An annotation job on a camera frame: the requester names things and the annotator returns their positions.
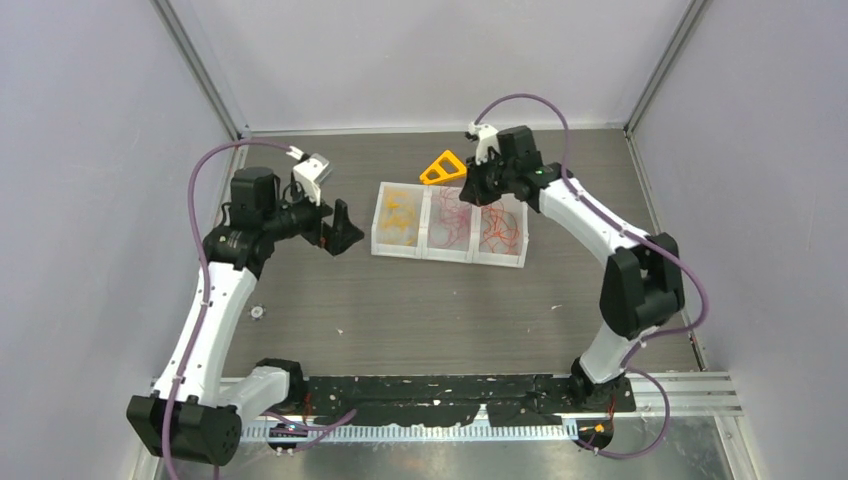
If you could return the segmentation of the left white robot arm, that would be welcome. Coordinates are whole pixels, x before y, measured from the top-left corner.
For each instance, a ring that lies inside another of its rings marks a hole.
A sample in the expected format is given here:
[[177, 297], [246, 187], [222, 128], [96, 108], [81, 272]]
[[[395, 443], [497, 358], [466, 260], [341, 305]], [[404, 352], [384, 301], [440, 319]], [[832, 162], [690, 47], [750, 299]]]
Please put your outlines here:
[[296, 164], [289, 182], [270, 168], [238, 170], [225, 219], [200, 243], [198, 286], [175, 350], [151, 393], [135, 395], [126, 416], [148, 451], [164, 460], [222, 467], [241, 429], [276, 407], [298, 412], [307, 398], [299, 363], [263, 359], [227, 389], [221, 379], [239, 318], [276, 243], [301, 237], [332, 256], [364, 237], [347, 204], [321, 193], [332, 168], [318, 158]]

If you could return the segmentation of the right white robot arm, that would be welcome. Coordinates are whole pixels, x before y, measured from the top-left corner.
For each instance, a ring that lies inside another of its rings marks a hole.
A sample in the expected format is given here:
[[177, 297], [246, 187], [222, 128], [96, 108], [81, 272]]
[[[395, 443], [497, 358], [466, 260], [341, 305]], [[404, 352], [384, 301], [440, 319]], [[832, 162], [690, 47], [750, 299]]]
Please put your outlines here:
[[666, 234], [632, 228], [599, 203], [560, 162], [546, 163], [527, 126], [471, 124], [475, 152], [465, 164], [461, 201], [483, 207], [505, 195], [525, 203], [577, 239], [603, 266], [601, 327], [572, 364], [568, 394], [596, 410], [619, 387], [627, 356], [685, 305], [679, 248]]

